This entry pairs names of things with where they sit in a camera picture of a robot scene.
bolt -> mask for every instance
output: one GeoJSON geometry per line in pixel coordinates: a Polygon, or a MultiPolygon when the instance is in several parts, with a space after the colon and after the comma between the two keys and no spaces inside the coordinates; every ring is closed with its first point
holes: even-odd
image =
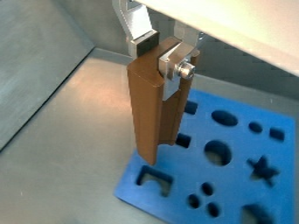
{"type": "Polygon", "coordinates": [[[182,76],[186,80],[190,80],[195,74],[195,66],[185,61],[177,69],[178,75],[182,76]]]}

small round hole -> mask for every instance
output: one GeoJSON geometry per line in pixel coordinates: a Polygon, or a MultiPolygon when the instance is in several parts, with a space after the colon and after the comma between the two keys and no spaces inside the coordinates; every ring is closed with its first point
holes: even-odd
{"type": "Polygon", "coordinates": [[[202,203],[199,197],[195,194],[191,194],[187,200],[191,208],[199,208],[202,203]]]}
{"type": "Polygon", "coordinates": [[[211,196],[214,194],[214,189],[210,183],[203,183],[201,186],[202,191],[205,192],[206,195],[211,196]]]}
{"type": "Polygon", "coordinates": [[[225,110],[215,110],[211,113],[211,117],[215,122],[221,123],[225,126],[237,126],[239,124],[239,119],[225,110]]]}
{"type": "Polygon", "coordinates": [[[209,205],[207,205],[207,210],[209,210],[209,213],[210,213],[210,216],[217,218],[221,216],[221,208],[219,206],[217,205],[217,203],[211,202],[209,205]]]}
{"type": "Polygon", "coordinates": [[[230,147],[221,141],[210,141],[205,146],[207,159],[215,165],[227,165],[231,161],[230,147]]]}
{"type": "Polygon", "coordinates": [[[263,131],[262,125],[258,122],[251,122],[249,128],[255,132],[261,133],[263,131]]]}

metal surface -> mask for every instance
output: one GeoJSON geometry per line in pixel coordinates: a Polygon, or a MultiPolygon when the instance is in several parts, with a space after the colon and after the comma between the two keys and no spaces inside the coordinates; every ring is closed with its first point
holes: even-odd
{"type": "MultiPolygon", "coordinates": [[[[0,223],[162,223],[112,195],[136,147],[130,61],[96,50],[6,147],[0,154],[0,223]]],[[[298,101],[203,76],[194,78],[193,86],[293,116],[299,128],[298,101]]]]}
{"type": "Polygon", "coordinates": [[[205,42],[211,38],[206,33],[194,29],[181,21],[175,21],[174,36],[198,49],[202,48],[205,42]]]}
{"type": "Polygon", "coordinates": [[[136,59],[159,45],[159,33],[152,29],[144,5],[134,0],[114,0],[112,4],[126,30],[128,53],[136,59]]]}
{"type": "Polygon", "coordinates": [[[0,1],[0,150],[92,47],[55,1],[0,1]]]}
{"type": "Polygon", "coordinates": [[[179,90],[182,77],[187,80],[193,78],[195,67],[189,63],[193,53],[194,46],[182,42],[159,58],[159,72],[165,79],[165,101],[179,90]]]}
{"type": "Polygon", "coordinates": [[[126,35],[138,39],[152,30],[146,6],[130,0],[112,0],[112,4],[126,35]]]}

